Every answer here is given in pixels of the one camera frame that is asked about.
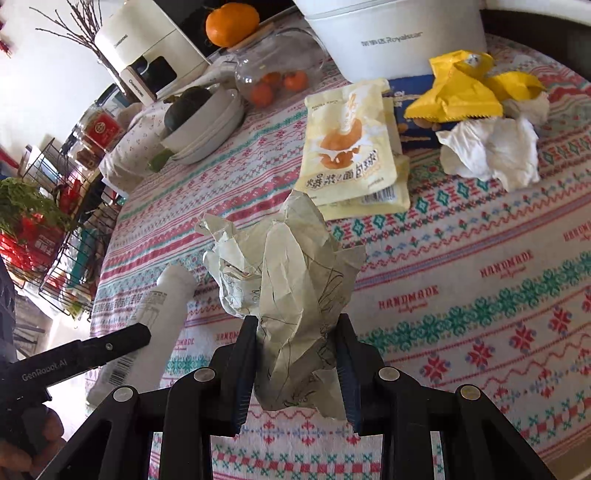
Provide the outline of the person's left hand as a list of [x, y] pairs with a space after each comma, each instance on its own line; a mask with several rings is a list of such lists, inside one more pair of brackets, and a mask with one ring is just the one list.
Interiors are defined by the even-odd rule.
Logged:
[[40, 444], [35, 448], [35, 453], [30, 455], [2, 436], [2, 479], [37, 479], [66, 443], [62, 421], [54, 410], [41, 406], [28, 410], [27, 414], [33, 418], [30, 429], [33, 439], [39, 440]]

